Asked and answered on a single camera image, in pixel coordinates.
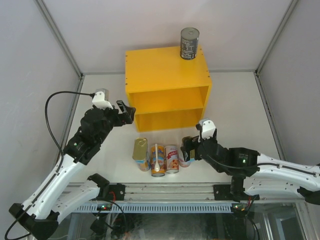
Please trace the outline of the black cylindrical can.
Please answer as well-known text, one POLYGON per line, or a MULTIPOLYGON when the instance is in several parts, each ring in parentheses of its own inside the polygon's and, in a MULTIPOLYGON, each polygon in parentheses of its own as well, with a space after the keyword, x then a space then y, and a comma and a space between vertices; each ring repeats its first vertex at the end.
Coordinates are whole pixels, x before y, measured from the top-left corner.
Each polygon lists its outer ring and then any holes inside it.
POLYGON ((197 56, 200 32, 194 27, 186 27, 180 32, 180 57, 193 60, 197 56))

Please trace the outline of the gold rectangular tin blue label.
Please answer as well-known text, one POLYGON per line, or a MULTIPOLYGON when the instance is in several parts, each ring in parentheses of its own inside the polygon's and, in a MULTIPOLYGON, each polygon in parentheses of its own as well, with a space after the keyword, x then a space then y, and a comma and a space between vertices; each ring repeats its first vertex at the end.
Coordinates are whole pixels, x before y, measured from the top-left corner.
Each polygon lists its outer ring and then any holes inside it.
POLYGON ((187 162, 194 162, 195 161, 195 156, 196 156, 196 153, 195 153, 194 149, 183 152, 184 161, 186 163, 187 162))

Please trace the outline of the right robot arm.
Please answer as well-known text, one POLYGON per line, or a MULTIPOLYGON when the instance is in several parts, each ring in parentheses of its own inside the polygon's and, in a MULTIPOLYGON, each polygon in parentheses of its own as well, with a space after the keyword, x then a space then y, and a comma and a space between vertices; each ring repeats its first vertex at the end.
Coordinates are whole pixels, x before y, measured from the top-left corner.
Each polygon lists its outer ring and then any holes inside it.
POLYGON ((231 177, 228 196, 242 199, 263 195, 297 197, 320 203, 320 166, 283 161, 245 147, 226 148, 218 143, 217 129, 198 125, 199 135, 181 140, 186 162, 203 160, 216 172, 231 177))

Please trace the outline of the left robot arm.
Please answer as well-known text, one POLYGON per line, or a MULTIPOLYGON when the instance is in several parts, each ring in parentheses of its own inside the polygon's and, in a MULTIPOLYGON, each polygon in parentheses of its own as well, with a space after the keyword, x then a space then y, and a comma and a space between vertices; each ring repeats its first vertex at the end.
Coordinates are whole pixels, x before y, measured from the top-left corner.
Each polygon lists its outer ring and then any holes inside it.
POLYGON ((80 120, 80 127, 63 150, 63 156, 40 187, 23 203, 14 203, 9 213, 37 240, 47 240, 73 210, 93 199, 106 201, 110 182, 95 173, 78 189, 61 197, 74 175, 100 151, 114 127, 132 124, 136 109, 118 100, 119 109, 108 102, 94 105, 80 120))

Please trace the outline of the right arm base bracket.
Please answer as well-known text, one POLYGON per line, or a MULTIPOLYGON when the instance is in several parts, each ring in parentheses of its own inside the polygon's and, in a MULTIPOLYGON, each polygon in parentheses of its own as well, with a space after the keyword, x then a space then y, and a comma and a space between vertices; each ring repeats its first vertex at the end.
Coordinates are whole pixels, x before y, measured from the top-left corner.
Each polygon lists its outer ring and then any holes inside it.
POLYGON ((241 202, 256 197, 256 195, 246 194, 244 187, 233 184, 215 184, 213 185, 213 193, 216 201, 241 202))

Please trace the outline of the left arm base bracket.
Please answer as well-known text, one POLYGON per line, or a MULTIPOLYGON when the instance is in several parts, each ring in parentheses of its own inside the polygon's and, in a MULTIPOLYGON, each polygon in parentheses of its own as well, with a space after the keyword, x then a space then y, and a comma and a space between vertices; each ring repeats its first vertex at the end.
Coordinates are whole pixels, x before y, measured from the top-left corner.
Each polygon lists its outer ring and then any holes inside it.
POLYGON ((125 198, 126 186, 124 184, 109 184, 100 189, 96 199, 99 201, 123 201, 125 198))

